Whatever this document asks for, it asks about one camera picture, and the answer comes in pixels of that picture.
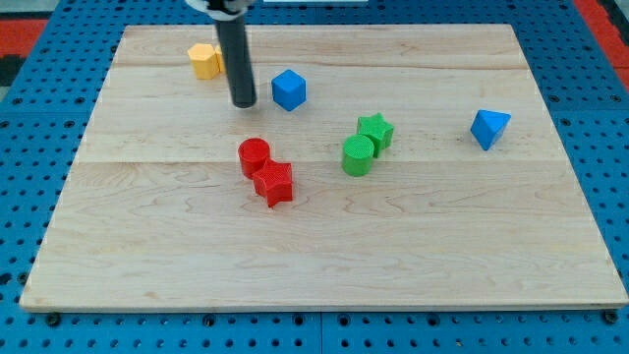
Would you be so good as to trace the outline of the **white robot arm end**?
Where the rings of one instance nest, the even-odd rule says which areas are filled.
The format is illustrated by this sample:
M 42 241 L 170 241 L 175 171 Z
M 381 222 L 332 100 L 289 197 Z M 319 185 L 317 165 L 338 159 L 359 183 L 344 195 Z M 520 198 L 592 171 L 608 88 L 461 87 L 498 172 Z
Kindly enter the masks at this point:
M 185 3 L 215 21 L 230 22 L 243 16 L 256 0 L 185 0 Z

